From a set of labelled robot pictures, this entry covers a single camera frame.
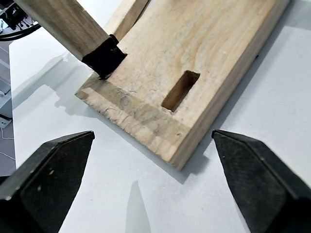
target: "white surface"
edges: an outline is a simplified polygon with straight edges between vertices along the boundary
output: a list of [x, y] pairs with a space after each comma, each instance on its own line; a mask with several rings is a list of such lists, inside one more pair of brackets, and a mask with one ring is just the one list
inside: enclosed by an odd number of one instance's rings
[[[111, 2], [83, 5], [98, 21]], [[212, 129], [261, 139], [311, 185], [311, 2], [293, 2]], [[10, 52], [17, 166], [45, 141], [95, 132], [61, 233], [248, 232], [211, 131], [177, 172], [74, 96], [91, 71], [44, 30]]]

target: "black electrical tape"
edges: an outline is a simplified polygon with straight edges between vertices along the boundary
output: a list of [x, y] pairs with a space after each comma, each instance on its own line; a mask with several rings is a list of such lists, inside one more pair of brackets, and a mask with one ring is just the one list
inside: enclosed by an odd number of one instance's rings
[[127, 56], [117, 47], [117, 42], [115, 36], [111, 35], [97, 49], [86, 55], [82, 62], [98, 73], [101, 79], [108, 79]]

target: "rectangular slot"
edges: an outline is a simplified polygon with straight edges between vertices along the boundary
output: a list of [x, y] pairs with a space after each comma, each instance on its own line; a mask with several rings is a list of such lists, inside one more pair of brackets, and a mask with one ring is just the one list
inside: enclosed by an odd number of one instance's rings
[[176, 85], [162, 102], [162, 107], [175, 112], [199, 77], [200, 74], [190, 70], [185, 71], [185, 73], [181, 76]]

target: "wooden stick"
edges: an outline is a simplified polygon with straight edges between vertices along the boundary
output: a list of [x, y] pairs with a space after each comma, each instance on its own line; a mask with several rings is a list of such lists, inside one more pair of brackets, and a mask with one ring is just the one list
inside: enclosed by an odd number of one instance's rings
[[102, 78], [125, 55], [76, 0], [16, 0], [51, 35]]

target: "wooden plank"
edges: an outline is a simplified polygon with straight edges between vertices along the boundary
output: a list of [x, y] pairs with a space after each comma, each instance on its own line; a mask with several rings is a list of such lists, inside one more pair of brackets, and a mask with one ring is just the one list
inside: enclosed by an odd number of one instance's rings
[[119, 43], [128, 55], [112, 76], [76, 95], [181, 169], [288, 3], [156, 1]]
[[80, 61], [109, 38], [76, 0], [15, 2]]
[[105, 25], [105, 30], [119, 41], [134, 26], [149, 0], [123, 0]]

